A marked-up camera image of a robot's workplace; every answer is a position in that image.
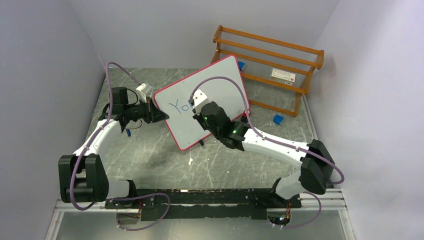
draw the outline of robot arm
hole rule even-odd
[[[260,137],[249,124],[231,121],[224,109],[214,101],[209,101],[202,90],[198,89],[194,93],[193,101],[195,113],[193,118],[226,147],[262,153],[283,160],[294,167],[292,175],[277,180],[275,193],[278,196],[288,200],[305,191],[319,195],[326,192],[333,168],[316,157],[297,150],[298,148],[308,149],[334,163],[322,142],[316,139],[311,143],[296,142],[259,130],[263,135]],[[265,140],[265,137],[296,146],[296,149]]]
[[[130,121],[144,120],[146,123],[156,123],[169,116],[157,109],[150,97],[146,97],[143,89],[140,91],[141,100],[136,103],[129,103],[128,89],[126,87],[112,88],[113,108],[111,119],[103,127],[108,118],[107,104],[103,108],[103,113],[98,119],[96,129],[90,135],[88,140],[76,150],[72,155],[63,155],[59,162],[59,182],[60,197],[64,203],[70,203],[70,185],[71,177],[77,158],[83,152],[86,146],[90,146],[81,158],[77,173],[85,172],[85,176],[77,175],[74,183],[74,198],[77,203],[103,202],[106,198],[126,197],[130,192],[131,181],[126,180],[108,180],[101,159],[115,141],[115,139],[125,130]],[[101,131],[91,141],[95,132]]]

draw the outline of orange wooden shelf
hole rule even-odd
[[[233,41],[233,40],[223,39],[222,38],[223,32],[228,33],[228,34],[232,34],[232,35],[245,37],[245,38],[248,38],[248,39],[256,40],[256,41],[258,41],[258,46],[244,44],[244,43],[240,43],[240,42]],[[270,80],[270,79],[265,79],[263,77],[253,75],[251,73],[246,73],[246,72],[241,73],[242,77],[245,78],[245,79],[250,79],[250,80],[253,80],[253,81],[256,81],[256,82],[260,82],[260,83],[263,83],[263,84],[267,84],[267,85],[270,85],[270,86],[274,86],[274,87],[278,87],[278,88],[281,88],[281,89],[286,89],[286,90],[295,92],[296,97],[295,97],[294,109],[293,110],[283,109],[283,108],[279,108],[277,106],[272,106],[272,105],[269,105],[269,104],[266,104],[266,103],[263,103],[263,102],[258,102],[258,101],[255,101],[253,99],[249,99],[249,102],[253,105],[263,107],[263,108],[266,108],[266,109],[270,109],[270,110],[273,110],[273,111],[277,111],[277,112],[280,112],[280,113],[283,113],[283,114],[288,114],[288,115],[291,115],[293,117],[296,117],[298,115],[299,106],[301,104],[301,96],[303,94],[307,95],[309,93],[310,86],[311,86],[311,78],[312,78],[312,74],[314,73],[314,70],[315,69],[321,69],[321,67],[323,66],[323,63],[324,63],[324,50],[316,50],[316,49],[313,49],[313,48],[309,48],[309,47],[305,47],[305,46],[301,46],[301,45],[296,45],[296,44],[285,42],[285,41],[280,41],[280,40],[255,35],[255,34],[244,32],[244,31],[239,31],[239,30],[223,27],[222,25],[220,25],[218,27],[218,29],[216,30],[215,35],[213,36],[213,42],[216,43],[216,50],[215,50],[215,54],[213,55],[212,61],[210,63],[214,63],[214,62],[218,61],[221,57],[221,54],[234,55],[239,59],[244,59],[244,60],[248,60],[248,61],[251,61],[251,62],[267,65],[267,66],[270,66],[270,67],[273,67],[273,68],[276,68],[276,69],[281,69],[281,70],[284,70],[284,71],[304,75],[305,77],[304,77],[300,87],[295,87],[295,86],[287,85],[287,84],[284,84],[284,83],[281,83],[281,82],[273,81],[273,80]],[[281,46],[281,47],[284,47],[284,48],[294,49],[294,50],[296,50],[295,51],[296,53],[302,53],[302,52],[307,53],[309,55],[315,56],[314,57],[315,61],[311,61],[310,59],[303,59],[302,57],[298,56],[300,54],[294,54],[294,52],[292,52],[292,51],[288,51],[289,54],[283,54],[283,53],[271,51],[271,50],[268,50],[268,49],[264,49],[264,48],[260,47],[261,42]],[[253,56],[249,56],[249,55],[246,55],[246,54],[241,54],[241,53],[238,53],[238,52],[235,52],[235,51],[225,50],[225,49],[222,49],[222,46],[224,46],[224,45],[231,46],[231,47],[234,47],[234,48],[237,48],[237,49],[242,49],[242,50],[244,50],[244,52],[246,52],[245,50],[248,50],[249,52],[252,52],[252,53],[259,53],[259,54],[262,54],[262,55],[271,56],[273,58],[278,58],[278,59],[282,59],[282,60],[285,60],[285,61],[290,61],[290,62],[293,62],[293,63],[296,63],[296,64],[300,64],[302,67],[298,68],[298,67],[287,66],[287,65],[280,64],[280,63],[277,63],[277,62],[272,62],[272,61],[269,61],[269,60],[260,59],[258,57],[253,57]],[[303,70],[305,66],[309,67],[308,71]]]

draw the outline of marble floor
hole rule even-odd
[[[128,68],[141,83],[153,86],[152,93],[166,87],[197,69],[177,68]],[[109,70],[112,87],[135,89],[133,80],[118,68]],[[269,102],[282,108],[293,105],[294,94],[261,83],[245,80],[249,98]],[[94,130],[105,104],[109,102],[106,81],[95,106],[88,136]],[[305,116],[303,104],[297,117],[282,114],[282,125],[273,123],[275,111],[251,106],[251,118],[255,126],[272,135],[299,142],[310,142],[312,132]],[[134,128],[140,122],[130,123]],[[213,136],[181,151],[174,142],[165,122],[146,124],[131,130],[131,137],[124,132],[102,159],[109,179],[134,180],[137,188],[270,188],[279,177],[287,177],[293,171],[288,164],[255,152],[243,152],[225,148]]]

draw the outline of small blue cube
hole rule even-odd
[[[238,64],[238,69],[240,70],[240,72],[242,72],[246,68],[246,63],[242,61],[238,61],[237,64]]]
[[[280,125],[281,122],[283,121],[283,119],[284,119],[284,117],[282,117],[280,115],[275,115],[273,121],[274,121],[274,123]]]

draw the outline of white label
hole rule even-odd
[[[282,80],[290,81],[290,82],[293,82],[293,83],[295,82],[295,78],[296,78],[296,74],[288,72],[288,71],[276,69],[276,68],[272,69],[271,76],[275,77],[275,78],[282,79]]]

